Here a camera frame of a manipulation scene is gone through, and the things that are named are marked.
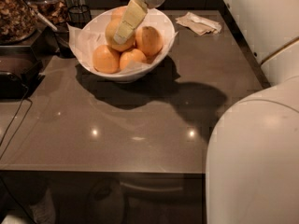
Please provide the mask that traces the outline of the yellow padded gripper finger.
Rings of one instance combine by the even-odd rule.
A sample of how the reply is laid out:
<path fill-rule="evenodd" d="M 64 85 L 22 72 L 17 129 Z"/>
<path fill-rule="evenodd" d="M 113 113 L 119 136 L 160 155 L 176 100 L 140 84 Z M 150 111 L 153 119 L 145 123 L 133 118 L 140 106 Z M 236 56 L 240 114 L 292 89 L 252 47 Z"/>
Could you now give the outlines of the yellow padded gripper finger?
<path fill-rule="evenodd" d="M 116 43 L 124 44 L 145 19 L 147 13 L 148 7 L 143 0 L 130 0 L 114 34 Z"/>

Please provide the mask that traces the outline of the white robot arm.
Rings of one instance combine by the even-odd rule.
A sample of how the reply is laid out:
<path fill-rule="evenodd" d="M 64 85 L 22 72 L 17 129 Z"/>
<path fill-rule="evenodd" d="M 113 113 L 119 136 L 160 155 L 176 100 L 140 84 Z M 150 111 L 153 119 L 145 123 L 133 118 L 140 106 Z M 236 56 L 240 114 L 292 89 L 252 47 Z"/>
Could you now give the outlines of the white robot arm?
<path fill-rule="evenodd" d="M 299 0 L 222 1 L 270 86 L 213 130 L 206 224 L 299 224 Z"/>

